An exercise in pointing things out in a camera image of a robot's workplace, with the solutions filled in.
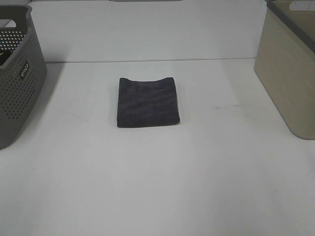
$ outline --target basket label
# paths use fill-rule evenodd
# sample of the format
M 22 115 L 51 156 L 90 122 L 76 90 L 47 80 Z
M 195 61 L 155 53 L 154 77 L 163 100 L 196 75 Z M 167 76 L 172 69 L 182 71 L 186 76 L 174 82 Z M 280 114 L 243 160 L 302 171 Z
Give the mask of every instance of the basket label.
M 20 78 L 21 80 L 24 80 L 28 70 L 30 68 L 30 64 L 28 63 L 28 61 L 25 62 L 25 64 L 22 67 L 22 70 L 20 71 Z

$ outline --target basket handle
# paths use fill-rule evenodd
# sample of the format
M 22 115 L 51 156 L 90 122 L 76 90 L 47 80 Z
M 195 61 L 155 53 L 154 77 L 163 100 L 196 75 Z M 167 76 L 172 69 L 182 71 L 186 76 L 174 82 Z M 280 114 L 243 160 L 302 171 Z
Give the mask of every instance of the basket handle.
M 0 6 L 0 19 L 13 20 L 16 24 L 15 30 L 26 33 L 28 31 L 28 19 L 31 18 L 31 10 L 32 8 L 26 5 L 2 5 Z

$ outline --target basket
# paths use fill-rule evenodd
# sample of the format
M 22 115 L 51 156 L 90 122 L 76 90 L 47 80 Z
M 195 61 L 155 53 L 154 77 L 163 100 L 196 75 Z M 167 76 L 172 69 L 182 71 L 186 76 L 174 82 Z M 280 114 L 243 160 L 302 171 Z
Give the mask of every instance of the basket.
M 0 66 L 0 148 L 16 139 L 47 73 L 31 10 L 27 5 L 0 6 L 0 19 L 16 23 L 14 28 L 0 28 L 0 50 L 11 54 Z

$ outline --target white tabletop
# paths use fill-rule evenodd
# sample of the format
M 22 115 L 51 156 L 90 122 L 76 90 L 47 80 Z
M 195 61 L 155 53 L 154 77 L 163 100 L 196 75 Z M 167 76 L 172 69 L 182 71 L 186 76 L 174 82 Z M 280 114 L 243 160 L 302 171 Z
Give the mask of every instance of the white tabletop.
M 253 63 L 49 64 L 0 152 L 0 235 L 314 235 L 314 142 L 290 133 Z M 168 76 L 181 124 L 117 128 L 119 78 Z
M 31 2 L 47 61 L 255 58 L 263 0 Z

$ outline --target gray plastic basket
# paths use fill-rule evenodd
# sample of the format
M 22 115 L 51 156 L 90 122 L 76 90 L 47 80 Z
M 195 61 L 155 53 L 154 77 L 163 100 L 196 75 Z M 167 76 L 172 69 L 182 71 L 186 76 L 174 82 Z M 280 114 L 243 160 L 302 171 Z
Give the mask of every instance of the gray plastic basket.
M 15 28 L 0 28 L 0 50 L 12 52 L 0 66 L 0 148 L 16 139 L 47 73 L 31 10 L 26 5 L 0 6 L 0 19 L 16 23 Z

